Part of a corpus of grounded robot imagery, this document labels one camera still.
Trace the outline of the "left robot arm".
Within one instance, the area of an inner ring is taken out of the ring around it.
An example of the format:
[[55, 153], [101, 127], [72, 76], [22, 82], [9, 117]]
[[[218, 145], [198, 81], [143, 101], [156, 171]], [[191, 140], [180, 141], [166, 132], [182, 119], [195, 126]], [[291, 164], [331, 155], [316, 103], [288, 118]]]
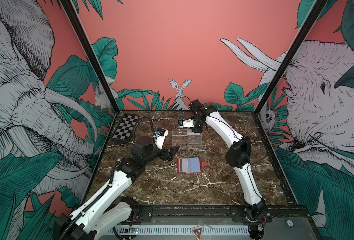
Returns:
[[168, 130], [151, 127], [152, 136], [133, 139], [134, 146], [112, 167], [110, 179], [70, 216], [57, 218], [53, 229], [54, 240], [99, 240], [121, 222], [134, 223], [140, 217], [139, 203], [130, 197], [116, 206], [114, 201], [146, 170], [146, 165], [159, 158], [172, 161], [179, 147], [164, 149]]

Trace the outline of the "clear acrylic card display rack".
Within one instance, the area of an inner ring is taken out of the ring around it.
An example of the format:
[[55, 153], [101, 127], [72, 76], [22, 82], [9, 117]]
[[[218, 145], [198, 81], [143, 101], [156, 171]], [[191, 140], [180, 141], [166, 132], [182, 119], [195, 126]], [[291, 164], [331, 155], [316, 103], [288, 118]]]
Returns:
[[201, 150], [202, 133], [194, 133], [190, 128], [172, 130], [172, 146], [179, 146], [180, 150]]

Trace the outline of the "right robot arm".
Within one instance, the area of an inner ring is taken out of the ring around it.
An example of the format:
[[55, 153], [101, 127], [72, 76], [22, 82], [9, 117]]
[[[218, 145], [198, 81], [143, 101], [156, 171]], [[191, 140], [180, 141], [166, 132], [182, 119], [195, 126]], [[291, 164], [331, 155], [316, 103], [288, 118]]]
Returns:
[[243, 137], [228, 124], [213, 105], [202, 105], [199, 100], [189, 104], [194, 114], [190, 128], [195, 133], [201, 133], [203, 125], [213, 128], [229, 148], [225, 159], [239, 179], [244, 194], [245, 214], [252, 222], [267, 220], [267, 206], [256, 185], [251, 168], [251, 139]]

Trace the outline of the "red leather card holder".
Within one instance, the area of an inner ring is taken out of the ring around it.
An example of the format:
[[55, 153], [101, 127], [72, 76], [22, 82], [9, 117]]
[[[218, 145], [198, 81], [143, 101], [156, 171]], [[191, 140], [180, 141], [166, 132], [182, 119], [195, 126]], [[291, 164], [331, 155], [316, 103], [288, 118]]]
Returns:
[[[179, 159], [177, 160], [177, 173], [179, 173]], [[186, 174], [201, 174], [203, 173], [203, 167], [209, 166], [210, 162], [202, 162], [201, 158], [186, 158], [189, 161], [189, 172]]]

